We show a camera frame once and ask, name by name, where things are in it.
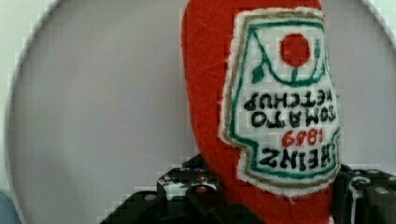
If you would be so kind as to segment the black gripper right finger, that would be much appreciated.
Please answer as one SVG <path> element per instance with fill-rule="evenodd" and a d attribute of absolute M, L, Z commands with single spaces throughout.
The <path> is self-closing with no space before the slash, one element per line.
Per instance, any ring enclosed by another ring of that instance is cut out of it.
<path fill-rule="evenodd" d="M 333 184 L 332 224 L 396 224 L 395 176 L 342 165 Z"/>

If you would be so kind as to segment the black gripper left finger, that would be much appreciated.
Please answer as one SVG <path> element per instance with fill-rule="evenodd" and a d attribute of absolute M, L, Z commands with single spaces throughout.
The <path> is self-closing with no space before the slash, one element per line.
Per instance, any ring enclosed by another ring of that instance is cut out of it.
<path fill-rule="evenodd" d="M 168 201 L 184 197 L 192 186 L 208 186 L 220 190 L 217 177 L 205 164 L 201 154 L 184 161 L 180 167 L 173 168 L 157 181 L 157 191 Z"/>

